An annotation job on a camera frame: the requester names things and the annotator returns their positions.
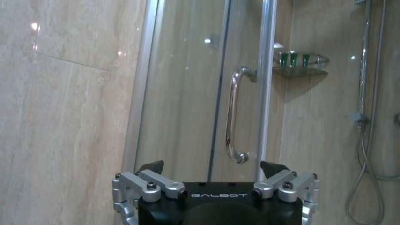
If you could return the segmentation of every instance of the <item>glass shower door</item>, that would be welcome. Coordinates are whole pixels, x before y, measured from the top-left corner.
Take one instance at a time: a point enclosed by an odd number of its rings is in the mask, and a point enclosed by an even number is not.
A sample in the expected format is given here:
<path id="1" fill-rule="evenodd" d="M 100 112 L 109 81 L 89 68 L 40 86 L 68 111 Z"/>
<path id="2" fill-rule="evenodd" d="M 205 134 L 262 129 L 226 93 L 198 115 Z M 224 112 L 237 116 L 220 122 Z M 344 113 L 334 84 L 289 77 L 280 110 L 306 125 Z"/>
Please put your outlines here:
<path id="1" fill-rule="evenodd" d="M 240 67 L 256 76 L 261 3 L 157 1 L 136 169 L 161 159 L 162 175 L 176 180 L 256 179 L 261 82 L 244 77 L 234 93 L 230 88 Z M 232 119 L 230 145 L 249 153 L 242 164 L 226 155 Z"/>

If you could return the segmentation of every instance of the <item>shower hose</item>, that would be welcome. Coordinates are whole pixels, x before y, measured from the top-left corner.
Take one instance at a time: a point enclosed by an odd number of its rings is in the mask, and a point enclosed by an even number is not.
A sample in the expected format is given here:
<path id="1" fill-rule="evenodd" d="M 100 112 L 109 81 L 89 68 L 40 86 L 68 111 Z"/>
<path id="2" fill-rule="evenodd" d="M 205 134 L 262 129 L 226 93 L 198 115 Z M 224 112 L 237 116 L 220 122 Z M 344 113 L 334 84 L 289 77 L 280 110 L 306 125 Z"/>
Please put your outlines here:
<path id="1" fill-rule="evenodd" d="M 345 214 L 348 218 L 350 219 L 352 223 L 356 225 L 378 225 L 384 218 L 384 201 L 381 196 L 381 191 L 378 187 L 378 180 L 382 181 L 393 181 L 400 180 L 400 175 L 396 176 L 384 176 L 384 175 L 376 175 L 370 161 L 369 161 L 369 151 L 370 151 L 370 143 L 372 143 L 372 137 L 373 137 L 373 125 L 374 125 L 374 117 L 376 117 L 376 102 L 377 102 L 377 86 L 378 86 L 378 76 L 380 76 L 380 54 L 381 54 L 381 44 L 382 44 L 382 34 L 384 34 L 384 23 L 385 23 L 385 14 L 386 14 L 386 0 L 382 0 L 382 10 L 381 10 L 381 18 L 380 18 L 380 38 L 378 38 L 378 48 L 377 48 L 377 57 L 376 57 L 376 69 L 374 69 L 374 84 L 373 84 L 373 96 L 372 96 L 372 112 L 370 112 L 370 126 L 369 126 L 369 135 L 368 135 L 368 143 L 365 144 L 365 122 L 361 122 L 360 125 L 360 148 L 357 149 L 357 160 L 358 164 L 361 166 L 361 171 L 358 173 L 358 177 L 356 179 L 356 182 L 353 183 L 353 186 L 349 190 L 349 194 L 345 200 Z M 373 189 L 376 192 L 377 197 L 377 207 L 378 207 L 378 213 L 374 217 L 374 219 L 368 223 L 361 223 L 354 219 L 354 217 L 350 214 L 350 202 L 353 200 L 353 196 L 356 193 L 356 190 L 358 188 L 361 179 L 364 175 L 368 174 L 370 177 Z"/>

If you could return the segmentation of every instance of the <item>silver metal bracket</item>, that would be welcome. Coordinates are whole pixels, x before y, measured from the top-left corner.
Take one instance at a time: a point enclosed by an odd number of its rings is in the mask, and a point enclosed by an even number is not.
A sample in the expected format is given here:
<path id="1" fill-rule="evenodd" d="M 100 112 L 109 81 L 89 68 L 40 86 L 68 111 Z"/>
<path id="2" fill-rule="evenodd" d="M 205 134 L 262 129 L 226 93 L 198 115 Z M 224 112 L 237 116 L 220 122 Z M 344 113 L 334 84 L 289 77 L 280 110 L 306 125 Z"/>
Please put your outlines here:
<path id="1" fill-rule="evenodd" d="M 281 170 L 277 174 L 253 185 L 253 193 L 260 199 L 272 198 L 274 190 L 278 190 L 278 198 L 285 202 L 302 200 L 301 224 L 309 225 L 312 215 L 318 209 L 320 181 L 313 173 L 297 173 Z"/>
<path id="2" fill-rule="evenodd" d="M 313 173 L 300 174 L 292 182 L 284 183 L 278 188 L 278 198 L 285 202 L 302 200 L 302 225 L 309 225 L 312 214 L 318 209 L 320 201 L 320 180 Z"/>
<path id="3" fill-rule="evenodd" d="M 253 191 L 261 199 L 272 198 L 273 191 L 282 185 L 284 182 L 293 180 L 294 173 L 289 170 L 282 170 L 266 180 L 258 181 L 253 185 Z"/>
<path id="4" fill-rule="evenodd" d="M 160 186 L 161 191 L 165 193 L 168 198 L 181 199 L 186 197 L 185 186 L 181 182 L 169 180 L 152 170 L 140 171 L 138 176 L 144 180 L 154 182 Z"/>
<path id="5" fill-rule="evenodd" d="M 161 188 L 130 172 L 117 174 L 112 180 L 113 210 L 120 213 L 124 225 L 138 224 L 130 201 L 140 198 L 146 202 L 156 202 L 161 198 Z"/>

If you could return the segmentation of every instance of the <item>beige marble tile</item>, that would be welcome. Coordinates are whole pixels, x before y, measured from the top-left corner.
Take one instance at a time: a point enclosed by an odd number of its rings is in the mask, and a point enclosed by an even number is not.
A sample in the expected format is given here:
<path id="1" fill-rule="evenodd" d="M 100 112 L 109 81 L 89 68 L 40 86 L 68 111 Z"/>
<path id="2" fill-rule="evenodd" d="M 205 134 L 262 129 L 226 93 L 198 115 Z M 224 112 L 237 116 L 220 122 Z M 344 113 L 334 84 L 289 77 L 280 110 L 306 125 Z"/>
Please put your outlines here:
<path id="1" fill-rule="evenodd" d="M 290 33 L 290 48 L 320 53 L 329 57 L 328 76 L 322 79 L 298 78 L 288 81 L 280 161 L 298 171 L 313 171 L 320 175 L 320 210 L 316 224 L 350 224 L 344 213 L 348 190 L 358 173 L 354 150 L 358 130 L 349 116 L 357 111 L 357 89 L 360 73 L 360 37 L 362 34 L 364 7 L 345 0 L 294 1 Z M 398 61 L 398 2 L 390 1 L 388 31 L 382 54 L 382 78 L 380 81 L 380 103 L 377 110 L 376 141 L 370 158 L 380 173 L 398 173 L 398 132 L 392 119 L 398 104 L 398 76 L 394 71 Z M 372 25 L 376 32 L 378 13 Z M 370 47 L 374 50 L 376 33 L 372 32 Z M 369 81 L 374 65 L 370 54 Z M 398 183 L 381 183 L 386 215 L 382 224 L 396 224 Z M 368 179 L 362 180 L 350 206 L 361 221 L 376 213 L 376 199 Z"/>
<path id="2" fill-rule="evenodd" d="M 41 0 L 37 52 L 133 74 L 144 0 Z"/>
<path id="3" fill-rule="evenodd" d="M 0 44 L 32 51 L 41 0 L 0 0 Z"/>
<path id="4" fill-rule="evenodd" d="M 0 56 L 0 224 L 110 224 L 133 78 L 2 45 Z"/>

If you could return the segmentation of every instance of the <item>bolt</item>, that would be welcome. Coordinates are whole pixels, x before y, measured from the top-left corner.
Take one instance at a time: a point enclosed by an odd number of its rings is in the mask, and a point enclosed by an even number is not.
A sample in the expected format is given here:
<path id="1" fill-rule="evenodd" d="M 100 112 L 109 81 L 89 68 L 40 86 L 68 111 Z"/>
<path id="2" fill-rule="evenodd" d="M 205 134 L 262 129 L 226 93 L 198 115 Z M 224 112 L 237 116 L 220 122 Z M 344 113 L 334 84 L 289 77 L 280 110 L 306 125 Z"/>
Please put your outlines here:
<path id="1" fill-rule="evenodd" d="M 154 190 L 157 188 L 157 184 L 154 183 L 154 182 L 148 182 L 148 184 L 146 184 L 146 189 L 148 190 Z"/>
<path id="2" fill-rule="evenodd" d="M 292 189 L 293 189 L 293 183 L 292 183 L 292 182 L 288 182 L 288 181 L 284 182 L 284 183 L 282 183 L 282 188 L 284 188 L 284 189 L 290 189 L 290 190 L 292 190 Z"/>

